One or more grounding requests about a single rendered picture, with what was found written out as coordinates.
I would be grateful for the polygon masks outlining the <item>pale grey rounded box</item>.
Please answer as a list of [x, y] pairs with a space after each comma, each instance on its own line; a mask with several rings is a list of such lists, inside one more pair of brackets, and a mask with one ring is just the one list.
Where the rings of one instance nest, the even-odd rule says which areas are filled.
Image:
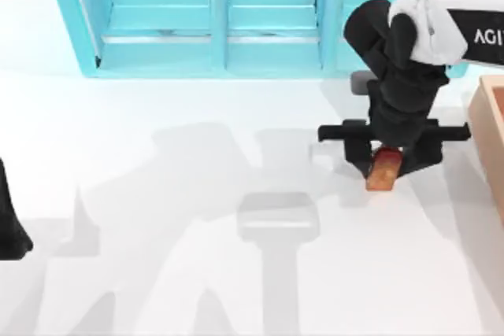
[[376, 77], [371, 71], [356, 71], [350, 75], [351, 93], [357, 96], [367, 95], [368, 83], [375, 80]]

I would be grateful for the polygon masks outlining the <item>light blue rack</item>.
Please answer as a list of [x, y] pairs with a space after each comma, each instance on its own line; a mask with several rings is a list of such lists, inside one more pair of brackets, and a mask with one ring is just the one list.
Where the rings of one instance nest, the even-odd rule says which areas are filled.
[[81, 72], [101, 78], [337, 78], [366, 0], [57, 0]]

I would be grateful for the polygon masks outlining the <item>brown bread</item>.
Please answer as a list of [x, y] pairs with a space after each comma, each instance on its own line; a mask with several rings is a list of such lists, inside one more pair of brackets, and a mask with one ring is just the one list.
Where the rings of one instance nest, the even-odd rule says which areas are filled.
[[400, 149], [381, 146], [372, 156], [366, 178], [367, 191], [392, 191], [402, 165]]

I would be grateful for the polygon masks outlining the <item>salmon-coloured shallow box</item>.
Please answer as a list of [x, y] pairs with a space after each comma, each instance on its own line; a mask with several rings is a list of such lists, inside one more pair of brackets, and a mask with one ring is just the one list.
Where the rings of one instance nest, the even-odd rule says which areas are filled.
[[504, 223], [504, 75], [480, 77], [468, 116], [480, 163]]

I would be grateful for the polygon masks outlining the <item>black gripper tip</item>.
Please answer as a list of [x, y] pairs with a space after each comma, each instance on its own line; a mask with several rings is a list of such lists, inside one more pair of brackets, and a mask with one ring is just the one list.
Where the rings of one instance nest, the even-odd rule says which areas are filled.
[[0, 261], [21, 260], [33, 247], [13, 207], [5, 166], [0, 158]]

